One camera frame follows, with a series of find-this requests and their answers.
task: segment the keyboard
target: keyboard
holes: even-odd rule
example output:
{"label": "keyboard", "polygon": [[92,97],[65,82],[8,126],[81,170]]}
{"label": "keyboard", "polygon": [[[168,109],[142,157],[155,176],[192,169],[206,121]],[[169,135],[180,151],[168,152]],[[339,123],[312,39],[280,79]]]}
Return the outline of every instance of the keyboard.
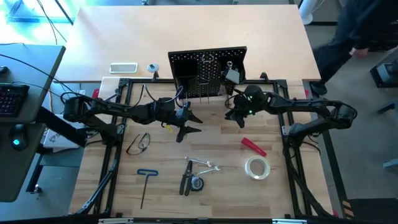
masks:
{"label": "keyboard", "polygon": [[0,83],[0,117],[18,117],[28,90],[28,85]]}

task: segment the blue handle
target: blue handle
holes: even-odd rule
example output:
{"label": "blue handle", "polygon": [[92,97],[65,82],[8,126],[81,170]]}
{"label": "blue handle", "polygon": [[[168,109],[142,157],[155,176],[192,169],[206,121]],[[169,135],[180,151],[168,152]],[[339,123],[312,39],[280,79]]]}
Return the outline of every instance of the blue handle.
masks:
{"label": "blue handle", "polygon": [[137,174],[139,175],[147,175],[147,176],[157,176],[159,172],[157,170],[150,170],[150,169],[138,169]]}

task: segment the pliers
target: pliers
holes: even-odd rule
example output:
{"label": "pliers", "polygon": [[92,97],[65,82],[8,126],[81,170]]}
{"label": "pliers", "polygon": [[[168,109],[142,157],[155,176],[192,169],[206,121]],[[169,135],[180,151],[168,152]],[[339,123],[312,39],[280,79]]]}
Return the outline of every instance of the pliers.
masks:
{"label": "pliers", "polygon": [[185,169],[185,173],[182,175],[181,179],[181,185],[180,185],[180,195],[184,194],[184,187],[185,187],[185,181],[188,179],[187,182],[187,189],[185,189],[185,196],[189,195],[189,191],[191,191],[191,185],[192,185],[192,161],[188,162],[187,169]]}

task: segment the shoe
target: shoe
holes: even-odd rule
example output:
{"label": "shoe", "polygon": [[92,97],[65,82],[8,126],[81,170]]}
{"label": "shoe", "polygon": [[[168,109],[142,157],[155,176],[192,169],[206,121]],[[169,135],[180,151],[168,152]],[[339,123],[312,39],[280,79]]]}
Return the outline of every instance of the shoe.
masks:
{"label": "shoe", "polygon": [[310,83],[312,91],[314,91],[318,95],[325,95],[328,93],[328,90],[325,87],[325,84],[319,82],[311,82]]}

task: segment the computer mouse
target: computer mouse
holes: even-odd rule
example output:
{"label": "computer mouse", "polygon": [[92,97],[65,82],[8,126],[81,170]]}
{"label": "computer mouse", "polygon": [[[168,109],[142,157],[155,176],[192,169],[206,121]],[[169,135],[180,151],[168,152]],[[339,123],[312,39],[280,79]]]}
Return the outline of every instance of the computer mouse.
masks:
{"label": "computer mouse", "polygon": [[7,66],[0,66],[0,74],[5,74],[7,73],[7,71],[8,71]]}
{"label": "computer mouse", "polygon": [[16,124],[10,129],[8,134],[11,146],[15,150],[22,151],[28,146],[29,140],[24,124]]}

